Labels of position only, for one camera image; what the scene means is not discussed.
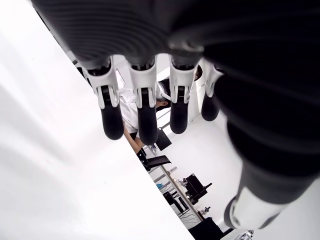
black equipment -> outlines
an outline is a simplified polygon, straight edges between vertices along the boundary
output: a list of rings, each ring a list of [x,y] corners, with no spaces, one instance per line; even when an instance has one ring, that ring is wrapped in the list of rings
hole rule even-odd
[[[188,176],[186,180],[187,184],[185,188],[187,189],[187,192],[185,194],[187,198],[189,198],[191,204],[195,205],[200,198],[208,193],[207,188],[210,187],[212,183],[203,186],[194,173]]]
[[[178,203],[177,200],[174,199],[174,197],[170,194],[170,192],[166,191],[163,194],[165,200],[168,202],[168,204],[171,206],[172,204],[174,204],[176,206],[176,208],[180,211],[180,213],[183,213],[184,210],[183,208],[180,206],[180,204]]]

dark hair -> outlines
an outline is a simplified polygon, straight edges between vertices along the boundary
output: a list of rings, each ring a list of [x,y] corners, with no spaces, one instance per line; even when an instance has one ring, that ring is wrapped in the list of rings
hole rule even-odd
[[[169,78],[164,79],[164,80],[161,80],[159,83],[162,85],[165,93],[166,93],[168,96],[171,96]],[[162,109],[167,109],[167,108],[170,108],[170,107],[171,107],[171,101],[170,101],[170,100],[166,99],[164,102],[167,102],[168,104],[167,104],[166,106],[159,106],[159,107],[157,107],[157,108],[156,108],[156,111],[157,111],[157,112],[160,111],[160,110],[162,110]]]
[[[199,78],[201,78],[201,76],[202,76],[202,68],[201,68],[200,65],[198,65],[195,75],[196,75],[196,79],[194,81],[197,81]]]

white surface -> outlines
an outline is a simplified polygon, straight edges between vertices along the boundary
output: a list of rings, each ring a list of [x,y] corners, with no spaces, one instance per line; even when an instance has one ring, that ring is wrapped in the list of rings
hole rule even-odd
[[[193,239],[30,3],[1,3],[0,239]]]

metal rod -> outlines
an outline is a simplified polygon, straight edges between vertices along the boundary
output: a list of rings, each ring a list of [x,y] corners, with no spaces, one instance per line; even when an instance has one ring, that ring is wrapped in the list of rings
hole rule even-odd
[[[157,152],[155,152],[150,146],[148,146],[148,148],[150,149],[151,153],[155,156],[158,157]],[[189,207],[190,211],[194,214],[194,216],[200,221],[202,222],[203,219],[202,217],[199,215],[199,213],[197,212],[197,210],[194,208],[194,206],[191,204],[191,202],[189,201],[189,199],[186,197],[185,193],[181,191],[181,189],[179,188],[179,186],[177,185],[177,183],[172,179],[172,177],[170,176],[170,174],[168,173],[168,171],[165,169],[165,167],[163,165],[159,166],[159,168],[161,169],[161,171],[164,173],[164,175],[168,178],[169,182],[171,183],[171,185],[175,188],[175,190],[178,192],[178,194],[181,196],[181,198],[184,200],[185,204],[187,204],[187,206]]]
[[[158,177],[157,179],[154,180],[154,183],[160,181],[161,179],[163,179],[166,175],[162,174],[160,177]]]

white wall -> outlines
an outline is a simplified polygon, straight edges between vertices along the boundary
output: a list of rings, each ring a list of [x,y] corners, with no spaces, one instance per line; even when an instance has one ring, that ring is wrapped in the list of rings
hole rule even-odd
[[[320,179],[289,205],[271,225],[255,230],[253,235],[254,240],[320,239]]]
[[[199,202],[201,207],[211,207],[206,217],[212,217],[222,230],[226,230],[223,214],[226,205],[235,196],[241,176],[241,160],[233,149],[225,129],[223,114],[213,122],[207,122],[199,115],[183,134],[171,133],[172,145],[161,151],[178,169],[172,176],[182,179],[192,173],[205,186],[212,183]]]

